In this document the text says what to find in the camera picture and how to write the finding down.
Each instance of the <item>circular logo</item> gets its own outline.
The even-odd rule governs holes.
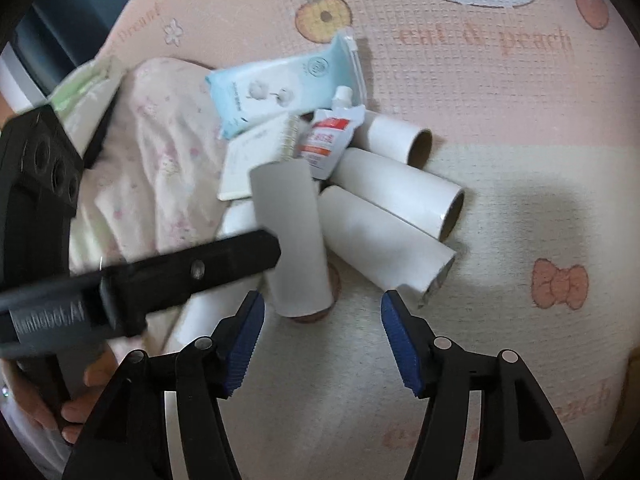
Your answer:
[[[322,77],[323,75],[326,75],[326,70],[328,68],[329,64],[323,57],[312,57],[309,60],[309,73],[314,77]]]

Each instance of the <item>yellow fruit illustration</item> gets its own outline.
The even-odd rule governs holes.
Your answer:
[[[338,30],[351,25],[352,19],[344,0],[306,0],[296,11],[296,28],[309,41],[330,43]]]

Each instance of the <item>blue rubber fingertip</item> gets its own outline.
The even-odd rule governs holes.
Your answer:
[[[420,377],[420,358],[388,294],[382,296],[380,315],[402,382],[417,397],[424,389]]]
[[[224,388],[229,396],[242,385],[263,322],[264,300],[262,295],[258,294],[226,358],[227,372]]]

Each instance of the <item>red bow illustration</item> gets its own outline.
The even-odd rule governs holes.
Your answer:
[[[589,292],[589,276],[581,265],[558,269],[552,262],[540,258],[533,265],[531,297],[540,308],[565,303],[578,310]]]

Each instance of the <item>red label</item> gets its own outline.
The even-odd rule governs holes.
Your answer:
[[[330,117],[314,124],[314,128],[333,128],[334,130],[343,130],[347,127],[347,124],[349,124],[348,119],[336,119]]]

